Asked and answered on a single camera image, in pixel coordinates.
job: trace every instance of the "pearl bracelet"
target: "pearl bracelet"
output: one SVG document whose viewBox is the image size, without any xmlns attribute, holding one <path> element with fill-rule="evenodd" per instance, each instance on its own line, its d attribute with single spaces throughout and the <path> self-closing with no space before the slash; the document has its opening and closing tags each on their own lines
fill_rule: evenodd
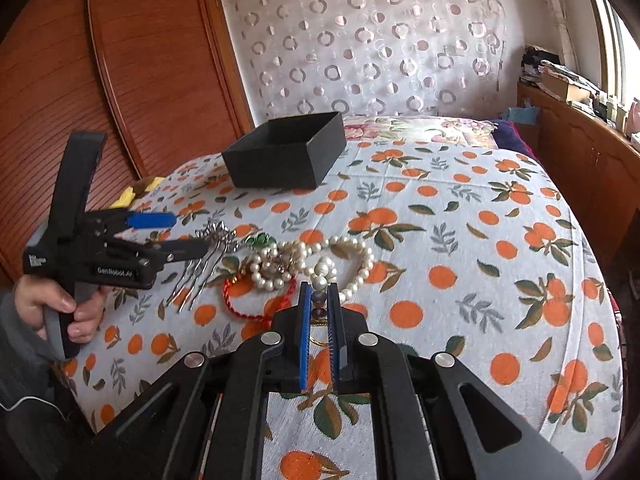
<svg viewBox="0 0 640 480">
<path fill-rule="evenodd" d="M 354 293 L 364 284 L 364 280 L 369 277 L 369 271 L 373 268 L 374 257 L 371 248 L 357 238 L 332 236 L 320 243 L 309 245 L 300 240 L 277 244 L 272 242 L 250 259 L 251 278 L 258 289 L 271 292 L 282 288 L 285 283 L 291 280 L 292 275 L 299 272 L 311 281 L 311 286 L 314 289 L 312 301 L 324 303 L 327 285 L 337 282 L 338 272 L 334 262 L 331 258 L 322 256 L 315 266 L 310 267 L 306 264 L 305 259 L 333 246 L 346 253 L 362 256 L 362 264 L 356 277 L 338 294 L 340 304 L 344 304 L 351 300 Z"/>
</svg>

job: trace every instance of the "white cable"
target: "white cable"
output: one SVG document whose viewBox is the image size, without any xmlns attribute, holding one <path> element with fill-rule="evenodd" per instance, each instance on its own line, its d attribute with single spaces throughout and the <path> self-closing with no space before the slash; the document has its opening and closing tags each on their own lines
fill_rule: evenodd
<svg viewBox="0 0 640 480">
<path fill-rule="evenodd" d="M 3 410 L 5 410 L 6 412 L 12 412 L 13 410 L 15 410 L 18 406 L 20 406 L 25 400 L 39 400 L 40 402 L 44 402 L 44 404 L 48 404 L 49 406 L 52 406 L 53 408 L 56 409 L 56 411 L 60 414 L 60 416 L 62 417 L 62 420 L 66 420 L 65 416 L 62 414 L 62 412 L 60 411 L 59 407 L 57 407 L 53 402 L 49 402 L 48 400 L 44 400 L 41 399 L 40 397 L 32 397 L 32 396 L 26 396 L 21 398 L 20 400 L 18 400 L 18 402 L 16 402 L 12 407 L 7 408 L 4 404 L 2 404 L 2 402 L 0 402 L 0 408 L 2 408 Z"/>
</svg>

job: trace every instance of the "open black cardboard box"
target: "open black cardboard box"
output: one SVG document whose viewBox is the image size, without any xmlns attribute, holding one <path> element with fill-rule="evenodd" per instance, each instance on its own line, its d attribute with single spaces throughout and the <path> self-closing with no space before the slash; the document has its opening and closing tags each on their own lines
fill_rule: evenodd
<svg viewBox="0 0 640 480">
<path fill-rule="evenodd" d="M 315 189 L 346 147 L 338 112 L 273 119 L 222 157 L 236 187 Z"/>
</svg>

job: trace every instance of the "red string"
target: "red string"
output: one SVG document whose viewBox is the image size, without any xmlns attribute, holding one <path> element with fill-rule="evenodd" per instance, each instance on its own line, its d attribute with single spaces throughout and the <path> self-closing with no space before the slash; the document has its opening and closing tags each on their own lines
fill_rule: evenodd
<svg viewBox="0 0 640 480">
<path fill-rule="evenodd" d="M 287 307 L 287 305 L 291 301 L 291 297 L 296 290 L 296 277 L 293 276 L 291 281 L 289 282 L 289 288 L 287 289 L 287 293 L 282 297 L 282 301 L 279 306 L 276 308 L 275 312 L 279 310 L 283 310 Z M 263 323 L 267 328 L 271 327 L 271 321 L 273 320 L 273 316 L 264 316 L 262 314 L 258 314 L 257 316 L 252 316 L 251 314 L 243 314 L 242 312 L 238 312 L 231 306 L 231 300 L 229 299 L 229 289 L 231 288 L 231 280 L 226 279 L 225 283 L 222 285 L 222 296 L 225 298 L 226 307 L 229 309 L 234 316 L 240 317 L 241 319 L 247 319 L 250 321 L 258 321 Z"/>
</svg>

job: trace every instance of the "bed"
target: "bed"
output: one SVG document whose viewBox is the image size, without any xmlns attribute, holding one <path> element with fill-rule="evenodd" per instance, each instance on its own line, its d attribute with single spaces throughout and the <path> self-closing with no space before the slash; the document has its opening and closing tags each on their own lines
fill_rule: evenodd
<svg viewBox="0 0 640 480">
<path fill-rule="evenodd" d="M 498 148 L 494 126 L 435 119 L 346 120 L 347 148 L 313 191 L 237 190 L 220 155 L 195 159 L 136 203 L 175 212 L 176 227 L 129 237 L 189 236 L 213 219 L 240 237 L 365 240 L 377 263 L 346 307 L 409 352 L 456 355 L 594 478 L 615 450 L 622 406 L 602 273 L 531 156 Z M 353 261 L 332 257 L 344 284 Z M 223 260 L 193 310 L 180 314 L 180 299 L 166 299 L 182 264 L 167 265 L 148 292 L 114 292 L 99 337 L 65 366 L 95 431 L 181 355 L 232 351 L 264 329 L 226 309 L 218 285 L 237 266 Z M 234 286 L 232 301 L 261 314 L 280 300 L 249 280 Z M 262 478 L 375 478 L 367 397 L 334 396 L 327 351 L 312 345 L 312 354 L 309 391 L 270 396 Z"/>
</svg>

